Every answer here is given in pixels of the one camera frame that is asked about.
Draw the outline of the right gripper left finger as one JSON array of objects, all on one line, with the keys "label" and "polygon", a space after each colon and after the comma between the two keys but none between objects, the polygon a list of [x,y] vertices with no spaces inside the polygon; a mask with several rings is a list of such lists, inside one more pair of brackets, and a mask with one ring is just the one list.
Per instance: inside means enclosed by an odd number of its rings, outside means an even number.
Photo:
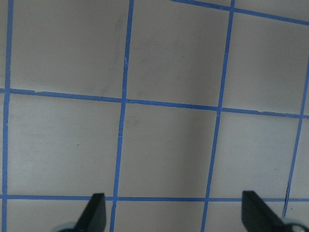
[{"label": "right gripper left finger", "polygon": [[106,204],[104,193],[95,193],[75,224],[74,232],[104,232],[106,228]]}]

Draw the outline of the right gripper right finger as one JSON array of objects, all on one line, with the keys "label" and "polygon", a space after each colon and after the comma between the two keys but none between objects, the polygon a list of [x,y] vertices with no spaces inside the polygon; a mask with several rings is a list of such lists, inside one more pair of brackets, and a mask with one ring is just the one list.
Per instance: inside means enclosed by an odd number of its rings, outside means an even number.
[{"label": "right gripper right finger", "polygon": [[243,191],[241,221],[248,232],[298,232],[299,224],[285,223],[254,192]]}]

